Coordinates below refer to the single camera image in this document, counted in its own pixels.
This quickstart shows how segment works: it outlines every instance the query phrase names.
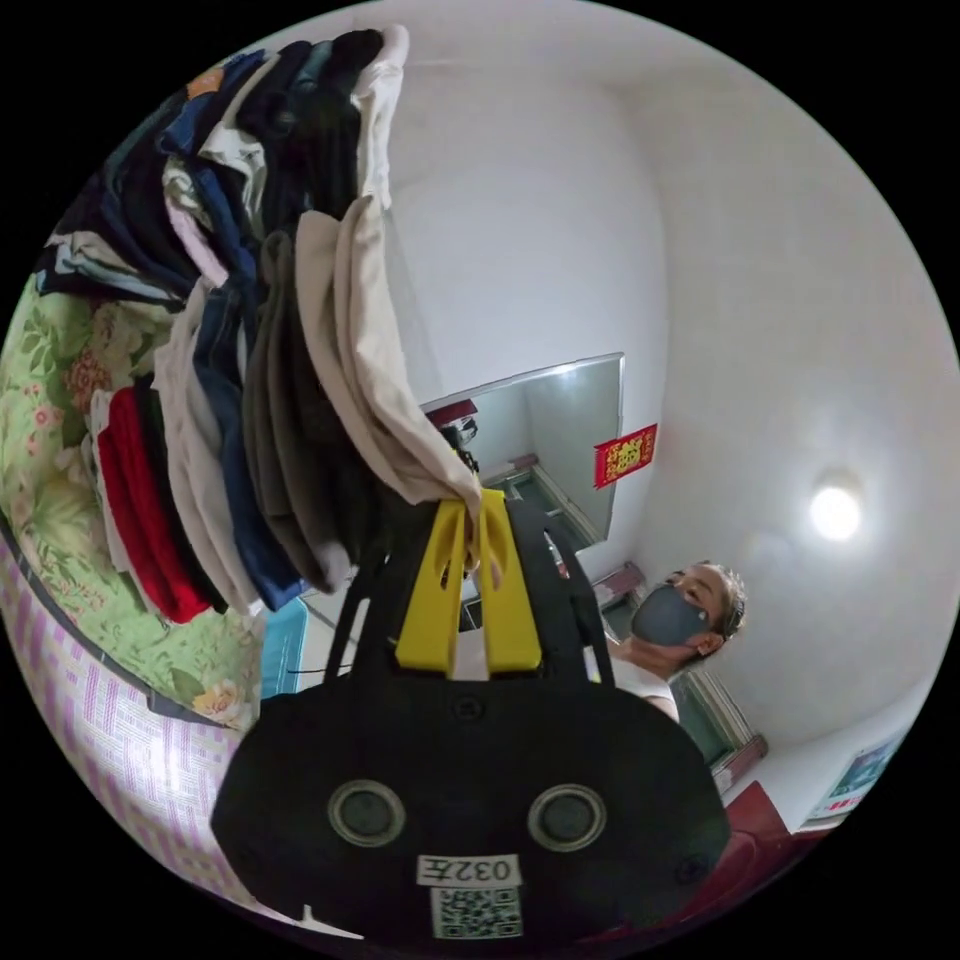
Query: gray face mask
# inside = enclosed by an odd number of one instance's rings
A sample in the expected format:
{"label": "gray face mask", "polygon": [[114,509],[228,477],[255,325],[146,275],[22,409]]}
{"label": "gray face mask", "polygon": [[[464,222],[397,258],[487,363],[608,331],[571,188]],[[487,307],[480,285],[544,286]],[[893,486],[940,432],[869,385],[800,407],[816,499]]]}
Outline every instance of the gray face mask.
{"label": "gray face mask", "polygon": [[654,587],[633,615],[634,636],[659,647],[680,647],[698,633],[710,629],[706,610],[695,607],[669,584]]}

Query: qr code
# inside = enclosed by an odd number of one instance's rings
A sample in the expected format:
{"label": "qr code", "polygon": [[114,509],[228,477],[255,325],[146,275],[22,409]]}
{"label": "qr code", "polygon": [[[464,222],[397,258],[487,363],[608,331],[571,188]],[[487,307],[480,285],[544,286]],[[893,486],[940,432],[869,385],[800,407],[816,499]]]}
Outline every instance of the qr code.
{"label": "qr code", "polygon": [[516,887],[458,890],[434,887],[433,935],[438,940],[501,940],[522,937],[520,894]]}

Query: woman's ear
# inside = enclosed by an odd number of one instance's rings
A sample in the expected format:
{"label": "woman's ear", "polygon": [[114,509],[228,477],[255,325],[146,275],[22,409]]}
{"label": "woman's ear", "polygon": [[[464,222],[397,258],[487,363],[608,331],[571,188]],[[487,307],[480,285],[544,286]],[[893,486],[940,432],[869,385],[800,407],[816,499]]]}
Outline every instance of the woman's ear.
{"label": "woman's ear", "polygon": [[701,657],[709,657],[723,646],[723,637],[719,633],[704,633],[697,639],[696,650]]}

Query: ceiling light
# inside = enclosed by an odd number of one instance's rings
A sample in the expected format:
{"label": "ceiling light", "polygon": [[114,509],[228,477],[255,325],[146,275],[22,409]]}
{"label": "ceiling light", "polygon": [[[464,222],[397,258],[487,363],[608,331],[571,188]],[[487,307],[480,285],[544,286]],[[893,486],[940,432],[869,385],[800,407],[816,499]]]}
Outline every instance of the ceiling light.
{"label": "ceiling light", "polygon": [[810,519],[826,540],[849,540],[860,526],[860,502],[846,487],[822,487],[810,504]]}

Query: floral bedspread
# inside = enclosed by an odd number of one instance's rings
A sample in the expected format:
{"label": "floral bedspread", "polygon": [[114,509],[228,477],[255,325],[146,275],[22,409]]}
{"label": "floral bedspread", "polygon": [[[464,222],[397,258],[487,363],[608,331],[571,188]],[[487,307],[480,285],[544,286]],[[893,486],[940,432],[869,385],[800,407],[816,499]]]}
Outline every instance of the floral bedspread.
{"label": "floral bedspread", "polygon": [[185,626],[149,613],[110,562],[80,454],[93,391],[152,369],[170,322],[140,303],[41,297],[30,278],[0,354],[0,509],[80,632],[158,693],[244,730],[260,699],[260,631],[232,612]]}

